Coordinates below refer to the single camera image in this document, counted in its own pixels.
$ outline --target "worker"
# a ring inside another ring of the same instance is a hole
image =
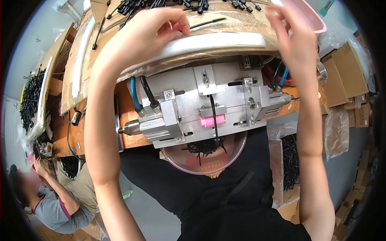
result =
[[[45,226],[58,233],[71,234],[78,229],[88,233],[96,213],[97,199],[87,164],[71,180],[58,162],[59,181],[44,166],[40,157],[33,161],[32,168],[18,170],[15,165],[11,166],[10,179],[22,208],[30,208],[27,214],[34,214]],[[47,187],[39,187],[38,175]],[[99,227],[93,227],[95,232],[100,231]]]
[[[322,160],[316,36],[293,11],[278,6],[265,9],[301,99],[297,130],[300,224],[284,220],[271,208],[272,174],[264,127],[248,132],[247,138],[252,141],[247,141],[240,157],[217,179],[191,175],[156,157],[149,158],[157,151],[135,156],[129,150],[120,159],[113,103],[117,78],[127,67],[159,53],[169,41],[190,33],[181,9],[156,8],[137,13],[110,39],[93,65],[89,82],[85,152],[111,240],[145,240],[122,199],[121,169],[134,184],[180,218],[179,241],[331,240],[335,213]],[[282,24],[284,18],[287,28],[293,31],[291,38]]]

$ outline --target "wall outlet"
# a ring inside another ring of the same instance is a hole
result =
[[[57,0],[56,3],[52,6],[55,11],[59,11],[63,7],[63,5],[67,2],[67,0]]]

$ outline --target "workbench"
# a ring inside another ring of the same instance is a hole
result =
[[[112,10],[119,4],[119,0],[112,0],[110,6],[108,7],[106,16],[112,12]],[[151,76],[166,70],[176,69],[186,67],[187,65],[196,65],[198,66],[200,61],[211,61],[216,63],[221,61],[224,57],[229,56],[239,56],[239,55],[248,55],[248,54],[261,54],[261,55],[272,55],[278,56],[279,52],[277,49],[277,39],[275,32],[271,28],[269,21],[265,17],[264,8],[265,5],[261,2],[266,2],[265,0],[257,1],[262,7],[262,11],[253,11],[252,14],[241,11],[239,9],[234,9],[230,2],[223,2],[222,0],[211,1],[212,11],[205,12],[203,15],[197,15],[196,12],[188,12],[188,20],[191,25],[206,22],[212,19],[217,19],[220,17],[227,17],[227,20],[221,21],[221,24],[216,26],[210,26],[197,31],[192,31],[191,35],[211,33],[216,31],[228,31],[228,32],[257,32],[261,33],[266,40],[265,48],[244,48],[240,49],[221,49],[221,50],[212,50],[205,53],[194,53],[188,56],[178,56],[178,58],[164,59],[162,64],[156,62],[151,65],[151,68],[138,68],[129,73],[126,73],[125,78],[119,78],[115,88],[115,93],[118,97],[118,108],[119,108],[119,122],[120,126],[128,121],[138,119],[137,113],[134,111],[134,104],[132,102],[131,95],[127,88],[127,76],[130,75],[145,75]],[[63,91],[61,97],[60,114],[53,115],[51,114],[51,129],[53,131],[52,144],[53,144],[53,155],[55,157],[65,157],[70,156],[70,152],[67,144],[67,132],[68,132],[68,112],[70,111],[70,117],[74,114],[73,107],[76,106],[78,110],[82,110],[86,106],[87,102],[87,90],[90,74],[92,71],[92,66],[97,58],[98,54],[104,47],[104,45],[118,32],[119,24],[124,21],[124,16],[121,14],[113,15],[110,20],[106,20],[102,31],[98,38],[98,47],[96,50],[92,50],[92,44],[95,41],[99,27],[94,26],[94,29],[91,33],[90,40],[86,47],[85,57],[82,65],[81,72],[81,82],[80,82],[80,91],[78,96],[75,98],[71,95],[72,89],[72,76],[75,66],[76,55],[79,50],[80,40],[82,34],[85,31],[85,27],[92,18],[92,12],[89,10],[85,13],[80,27],[78,28],[77,35],[73,41],[71,50],[69,52],[69,58],[66,64],[66,70],[63,78]],[[263,76],[264,84],[267,84],[268,79]],[[283,92],[287,92],[293,95],[295,98],[298,97],[296,87],[284,87]],[[319,88],[321,94],[320,103],[325,103],[325,95],[323,88]],[[300,99],[292,100],[288,105],[285,105],[281,108],[278,115],[270,117],[276,118],[279,116],[288,115],[290,113],[295,113],[299,111]],[[74,127],[70,125],[68,142],[71,148],[73,149],[76,155],[82,155],[85,153],[84,148],[84,116],[81,118],[79,125]],[[147,138],[143,135],[122,135],[124,148],[139,147],[143,145],[151,144]]]

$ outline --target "pink plastic basin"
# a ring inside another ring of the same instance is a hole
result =
[[[296,12],[307,22],[315,34],[327,31],[327,27],[313,8],[305,0],[282,0],[284,5]]]
[[[201,166],[196,153],[181,150],[186,148],[186,144],[162,148],[161,152],[165,156],[165,160],[184,172],[208,175],[224,170],[232,164],[239,157],[246,141],[247,131],[227,135],[223,142],[227,153],[221,147],[207,157],[202,157],[201,153]]]

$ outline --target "pink light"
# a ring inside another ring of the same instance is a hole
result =
[[[213,116],[210,117],[200,117],[201,120],[201,126],[203,127],[212,127],[215,126],[215,121]],[[216,115],[216,122],[218,125],[224,124],[225,123],[225,114],[222,115]]]

